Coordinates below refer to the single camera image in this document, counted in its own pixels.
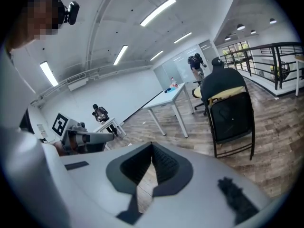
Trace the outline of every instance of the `person in black clothing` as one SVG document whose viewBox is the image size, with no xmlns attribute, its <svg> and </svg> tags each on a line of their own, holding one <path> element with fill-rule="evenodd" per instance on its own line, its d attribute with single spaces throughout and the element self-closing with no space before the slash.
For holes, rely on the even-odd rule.
<svg viewBox="0 0 304 228">
<path fill-rule="evenodd" d="M 98 107 L 98 105 L 94 104 L 93 108 L 94 108 L 94 112 L 92 113 L 92 115 L 95 117 L 96 121 L 106 122 L 107 120 L 110 119 L 108 116 L 108 112 L 103 107 Z M 111 124 L 106 129 L 108 130 L 109 133 L 114 133 L 118 137 L 117 129 L 113 126 L 113 124 Z"/>
<path fill-rule="evenodd" d="M 204 79 L 204 72 L 203 69 L 200 67 L 200 65 L 202 64 L 203 67 L 206 67 L 206 65 L 204 64 L 200 54 L 196 53 L 194 56 L 190 56 L 188 58 L 188 64 L 190 64 L 190 68 L 196 80 L 202 81 Z"/>
</svg>

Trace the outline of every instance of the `person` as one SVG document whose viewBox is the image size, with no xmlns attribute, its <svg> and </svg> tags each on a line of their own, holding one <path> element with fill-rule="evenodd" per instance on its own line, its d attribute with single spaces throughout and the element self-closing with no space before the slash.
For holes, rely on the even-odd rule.
<svg viewBox="0 0 304 228">
<path fill-rule="evenodd" d="M 194 56 L 190 56 L 188 58 L 188 64 L 190 64 L 190 68 L 191 68 L 196 80 L 202 81 L 204 79 L 204 71 L 200 67 L 200 65 L 202 64 L 203 67 L 207 67 L 207 66 L 204 64 L 203 59 L 201 58 L 200 54 L 196 53 Z"/>
<path fill-rule="evenodd" d="M 0 96 L 1 98 L 5 97 L 5 100 L 0 102 L 0 111 L 2 112 L 0 116 L 1 126 L 19 126 L 21 130 L 34 134 L 27 107 L 30 101 L 36 97 L 36 93 L 14 67 L 11 53 L 13 50 L 39 39 L 40 36 L 54 34 L 64 23 L 65 12 L 65 7 L 61 0 L 28 0 L 27 6 L 22 9 L 7 34 L 0 51 Z M 16 81 L 5 80 L 5 77 L 9 76 L 15 78 Z M 14 94 L 8 93 L 7 89 L 16 89 L 17 86 L 22 91 L 20 92 L 22 99 L 15 98 L 13 97 Z M 6 113 L 11 111 L 12 105 L 18 105 L 19 111 L 8 117 Z M 52 145 L 55 146 L 60 156 L 66 155 L 61 141 Z"/>
<path fill-rule="evenodd" d="M 102 106 L 98 107 L 97 104 L 94 104 L 93 109 L 94 109 L 94 112 L 92 113 L 92 115 L 95 117 L 96 121 L 106 122 L 110 119 L 108 116 L 108 112 Z M 106 129 L 109 133 L 114 133 L 118 137 L 117 129 L 113 126 L 113 124 L 108 126 Z"/>
</svg>

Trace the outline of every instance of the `black metal railing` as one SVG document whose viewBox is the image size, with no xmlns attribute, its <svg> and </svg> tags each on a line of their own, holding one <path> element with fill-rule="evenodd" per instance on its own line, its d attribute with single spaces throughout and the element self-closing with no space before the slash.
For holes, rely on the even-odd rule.
<svg viewBox="0 0 304 228">
<path fill-rule="evenodd" d="M 293 58 L 286 57 L 291 55 L 303 56 L 303 44 L 299 42 L 280 42 L 249 47 L 225 54 L 221 58 L 226 62 L 227 67 L 246 71 L 250 77 L 252 75 L 260 76 L 274 83 L 277 90 L 278 85 L 282 89 L 283 82 L 297 79 L 297 77 L 286 79 L 290 73 L 297 71 L 296 69 L 290 70 L 290 65 L 296 63 Z M 300 70 L 300 79 L 303 78 L 304 68 Z"/>
</svg>

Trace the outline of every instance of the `handrail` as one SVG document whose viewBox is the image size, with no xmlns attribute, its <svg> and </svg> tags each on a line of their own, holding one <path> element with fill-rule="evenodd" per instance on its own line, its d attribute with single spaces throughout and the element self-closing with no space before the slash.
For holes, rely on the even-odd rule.
<svg viewBox="0 0 304 228">
<path fill-rule="evenodd" d="M 260 50 L 260 53 L 258 55 L 253 55 L 252 51 L 254 50 Z M 275 84 L 275 90 L 277 90 L 278 84 L 280 89 L 282 89 L 283 82 L 288 82 L 294 79 L 297 79 L 297 89 L 299 87 L 299 80 L 304 79 L 304 72 L 301 70 L 301 73 L 303 75 L 299 75 L 298 72 L 298 65 L 296 65 L 296 70 L 290 70 L 289 65 L 295 63 L 295 61 L 289 61 L 286 62 L 286 57 L 289 55 L 304 55 L 304 46 L 300 42 L 278 42 L 278 43 L 271 43 L 266 45 L 260 45 L 257 47 L 249 47 L 238 51 L 233 51 L 230 53 L 227 53 L 225 55 L 222 55 L 221 58 L 224 58 L 226 61 L 227 66 L 234 65 L 234 68 L 236 70 L 246 71 L 249 73 L 249 76 L 251 77 L 253 75 L 257 75 L 259 77 L 262 77 L 268 81 L 271 81 Z M 273 60 L 273 63 L 266 63 L 263 62 L 263 58 L 266 57 Z M 271 71 L 267 71 L 264 69 L 260 69 L 257 67 L 252 67 L 250 63 L 254 64 L 261 64 L 261 65 L 269 65 L 273 68 Z M 266 77 L 264 74 L 257 74 L 256 70 L 259 70 L 261 72 L 266 72 L 271 74 L 271 77 Z M 290 73 L 297 72 L 298 76 L 296 78 L 290 78 L 292 75 Z"/>
</svg>

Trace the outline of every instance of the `plastic bottle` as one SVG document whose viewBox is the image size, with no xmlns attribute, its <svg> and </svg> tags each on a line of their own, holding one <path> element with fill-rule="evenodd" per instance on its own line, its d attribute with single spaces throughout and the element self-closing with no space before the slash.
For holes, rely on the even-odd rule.
<svg viewBox="0 0 304 228">
<path fill-rule="evenodd" d="M 171 82 L 172 82 L 172 86 L 173 86 L 173 87 L 175 87 L 175 88 L 178 87 L 178 85 L 177 85 L 177 83 L 176 83 L 176 81 L 174 80 L 173 77 L 171 78 Z"/>
</svg>

